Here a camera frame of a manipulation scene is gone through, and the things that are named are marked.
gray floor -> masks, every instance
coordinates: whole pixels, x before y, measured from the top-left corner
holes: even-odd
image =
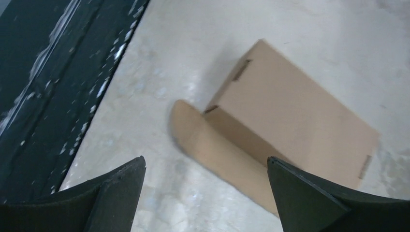
[[[182,154],[167,127],[176,99],[203,109],[259,38],[381,133],[361,190],[410,199],[408,0],[151,0],[62,189],[142,155],[132,231],[281,231]]]

brown cardboard box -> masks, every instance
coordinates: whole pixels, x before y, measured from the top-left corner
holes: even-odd
[[[354,189],[379,139],[263,40],[240,59],[203,114],[177,101],[171,124],[188,155],[276,215],[268,157]]]

open box lid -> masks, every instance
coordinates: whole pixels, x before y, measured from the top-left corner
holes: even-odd
[[[240,59],[202,115],[188,108],[181,101],[174,106],[178,143],[273,213],[276,208],[264,204],[268,195],[261,193],[273,198],[268,157],[354,189],[379,140],[377,131],[263,40]],[[197,122],[187,129],[192,118]],[[182,138],[181,130],[190,136]],[[241,164],[228,167],[232,157]]]

box flap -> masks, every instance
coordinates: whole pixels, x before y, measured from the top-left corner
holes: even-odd
[[[367,157],[377,147],[377,131],[264,41],[243,59],[251,62],[215,104],[292,164],[358,187]],[[270,156],[260,155],[257,160]]]
[[[267,169],[221,136],[198,110],[182,100],[175,102],[171,129],[187,155],[264,209],[278,215]]]

concrete floor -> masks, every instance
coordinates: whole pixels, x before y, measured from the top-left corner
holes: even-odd
[[[173,144],[259,38],[381,133],[361,190],[410,199],[410,1],[151,0],[62,189],[144,156],[133,232],[272,232],[280,221]]]

